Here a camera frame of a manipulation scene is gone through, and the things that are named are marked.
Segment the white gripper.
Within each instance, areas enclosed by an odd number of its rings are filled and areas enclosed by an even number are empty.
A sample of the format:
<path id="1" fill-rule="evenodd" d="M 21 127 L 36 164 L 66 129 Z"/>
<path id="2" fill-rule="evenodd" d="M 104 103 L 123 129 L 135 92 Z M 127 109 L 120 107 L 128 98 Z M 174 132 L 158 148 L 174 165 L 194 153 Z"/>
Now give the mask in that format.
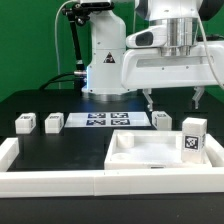
<path id="1" fill-rule="evenodd" d="M 217 85 L 203 43 L 193 47 L 188 56 L 163 57 L 158 48 L 128 50 L 123 57 L 121 83 L 126 89 L 143 89 L 151 112 L 151 89 L 195 87 L 192 101 L 198 109 L 203 86 Z"/>

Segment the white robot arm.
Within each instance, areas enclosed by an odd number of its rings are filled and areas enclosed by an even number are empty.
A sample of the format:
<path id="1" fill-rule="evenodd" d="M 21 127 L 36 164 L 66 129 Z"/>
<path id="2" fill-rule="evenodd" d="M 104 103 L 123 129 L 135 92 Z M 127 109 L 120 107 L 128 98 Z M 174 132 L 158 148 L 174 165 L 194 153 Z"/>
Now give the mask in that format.
<path id="1" fill-rule="evenodd" d="M 202 25 L 224 0 L 135 0 L 149 27 L 131 35 L 113 13 L 115 1 L 69 0 L 62 7 L 72 30 L 91 24 L 92 61 L 77 60 L 77 74 L 87 78 L 84 97 L 113 101 L 136 90 L 149 97 L 156 88 L 193 87 L 198 101 L 206 86 L 224 89 L 224 41 Z"/>

